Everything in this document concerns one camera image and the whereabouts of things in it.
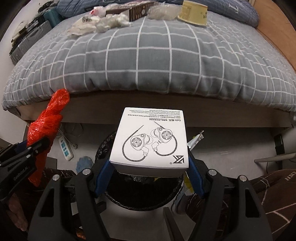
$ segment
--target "gray plaid duvet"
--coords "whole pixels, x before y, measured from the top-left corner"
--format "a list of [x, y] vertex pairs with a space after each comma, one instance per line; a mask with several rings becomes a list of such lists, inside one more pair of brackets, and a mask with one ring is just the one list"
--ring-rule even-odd
[[18, 62], [2, 106], [104, 90], [182, 93], [296, 111], [296, 74], [252, 27], [209, 12], [206, 28], [141, 18], [130, 28], [68, 37], [61, 22]]

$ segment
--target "red plastic bag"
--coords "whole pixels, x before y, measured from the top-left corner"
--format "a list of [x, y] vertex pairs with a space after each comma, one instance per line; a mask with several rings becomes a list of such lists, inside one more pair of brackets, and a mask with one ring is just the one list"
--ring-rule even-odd
[[36, 121], [31, 123], [28, 131], [27, 146], [32, 145], [43, 137], [50, 139], [50, 146], [47, 150], [36, 156], [37, 170], [29, 177], [29, 181], [38, 187], [45, 167], [47, 154], [49, 153], [53, 141], [59, 130], [60, 122], [63, 116], [60, 112], [70, 101], [70, 95], [67, 90], [60, 89], [56, 91], [47, 105], [46, 110], [42, 111]]

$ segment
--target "plastic bag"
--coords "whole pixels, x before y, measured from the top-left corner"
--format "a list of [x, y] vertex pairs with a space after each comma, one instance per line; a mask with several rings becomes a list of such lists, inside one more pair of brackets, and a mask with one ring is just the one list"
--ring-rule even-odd
[[103, 33], [111, 28], [130, 26], [131, 23], [129, 22], [129, 19], [125, 14], [108, 14], [106, 17], [101, 18], [101, 20], [97, 23], [96, 31], [98, 33]]
[[76, 21], [68, 30], [69, 34], [81, 36], [88, 33], [104, 33], [108, 29], [116, 27], [130, 27], [128, 17], [121, 14], [108, 14], [106, 17], [100, 18], [98, 16], [84, 16]]
[[94, 9], [92, 11], [90, 11], [90, 15], [91, 16], [98, 16], [100, 18], [103, 18], [106, 16], [106, 11], [113, 9], [114, 7], [117, 7], [119, 4], [118, 3], [112, 3], [107, 5], [106, 7], [102, 7], [102, 6], [98, 6], [98, 7], [94, 7]]
[[152, 6], [147, 11], [147, 17], [156, 20], [174, 20], [180, 14], [182, 5], [163, 3]]
[[98, 16], [84, 16], [72, 25], [68, 30], [68, 33], [77, 36], [94, 33], [96, 31], [96, 23], [98, 23], [100, 19], [101, 18]]
[[47, 154], [50, 151], [52, 143], [59, 130], [60, 122], [63, 119], [63, 116], [60, 115], [60, 112], [64, 109], [69, 101], [70, 95], [67, 90], [60, 89], [56, 91], [52, 95], [47, 108], [42, 111], [38, 119], [29, 126], [27, 146], [32, 145], [45, 136], [48, 137], [51, 142], [47, 150], [36, 156], [37, 170], [29, 177], [29, 181], [36, 187], [38, 187], [40, 184]]

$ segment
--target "yellow paper cup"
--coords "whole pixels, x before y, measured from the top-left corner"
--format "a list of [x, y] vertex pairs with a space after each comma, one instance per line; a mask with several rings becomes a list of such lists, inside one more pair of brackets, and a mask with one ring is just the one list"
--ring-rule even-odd
[[178, 19], [187, 23], [206, 26], [207, 6], [197, 2], [184, 0]]

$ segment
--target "wooden bed frame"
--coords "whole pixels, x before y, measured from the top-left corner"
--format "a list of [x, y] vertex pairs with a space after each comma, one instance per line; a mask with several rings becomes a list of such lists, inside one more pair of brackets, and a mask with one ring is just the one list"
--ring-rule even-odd
[[[49, 101], [17, 107], [23, 120], [36, 120]], [[119, 124], [125, 107], [183, 110], [186, 126], [289, 127], [289, 113], [246, 103], [180, 94], [101, 91], [71, 97], [63, 122]]]
[[[256, 0], [258, 32], [296, 69], [296, 31], [272, 0]], [[48, 101], [17, 107], [21, 118], [33, 121]], [[290, 127], [289, 113], [251, 104], [181, 94], [161, 95], [141, 91], [100, 91], [71, 97], [62, 112], [63, 122], [118, 124], [125, 107], [183, 110], [187, 126]]]

